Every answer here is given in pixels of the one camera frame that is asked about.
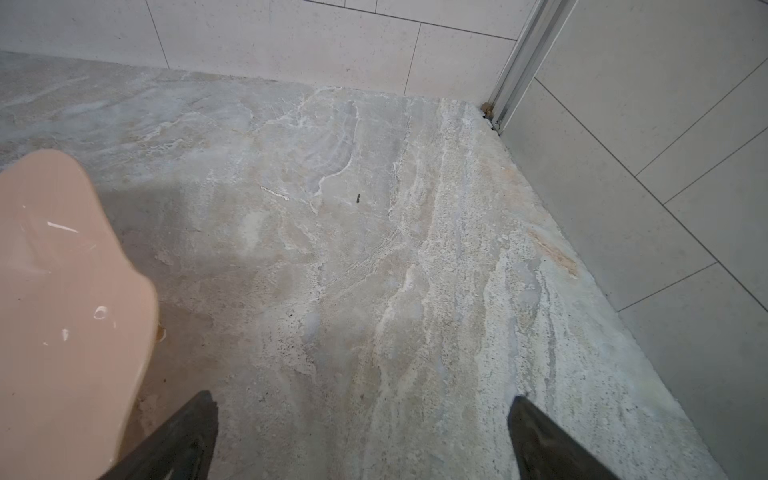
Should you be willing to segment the pink scalloped fruit bowl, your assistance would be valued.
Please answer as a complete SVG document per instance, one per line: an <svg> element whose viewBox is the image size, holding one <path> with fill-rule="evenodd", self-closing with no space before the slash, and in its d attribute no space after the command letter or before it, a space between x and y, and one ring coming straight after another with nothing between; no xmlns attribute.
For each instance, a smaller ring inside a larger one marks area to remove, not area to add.
<svg viewBox="0 0 768 480"><path fill-rule="evenodd" d="M3 478L96 479L116 463L158 316L73 157L38 150L2 172Z"/></svg>

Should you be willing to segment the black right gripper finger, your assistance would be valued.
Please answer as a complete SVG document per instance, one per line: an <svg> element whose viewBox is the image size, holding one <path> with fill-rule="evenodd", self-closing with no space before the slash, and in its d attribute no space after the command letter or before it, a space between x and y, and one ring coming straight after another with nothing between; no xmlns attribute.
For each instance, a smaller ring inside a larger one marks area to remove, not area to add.
<svg viewBox="0 0 768 480"><path fill-rule="evenodd" d="M218 435L218 404L198 392L101 480L208 477Z"/></svg>

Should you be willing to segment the aluminium corner profile right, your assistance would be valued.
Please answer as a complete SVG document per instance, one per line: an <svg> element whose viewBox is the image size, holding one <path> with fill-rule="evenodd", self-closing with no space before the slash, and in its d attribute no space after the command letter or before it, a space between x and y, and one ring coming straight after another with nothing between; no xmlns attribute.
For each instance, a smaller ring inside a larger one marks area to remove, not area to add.
<svg viewBox="0 0 768 480"><path fill-rule="evenodd" d="M534 3L488 99L486 118L498 134L506 128L577 3L577 0Z"/></svg>

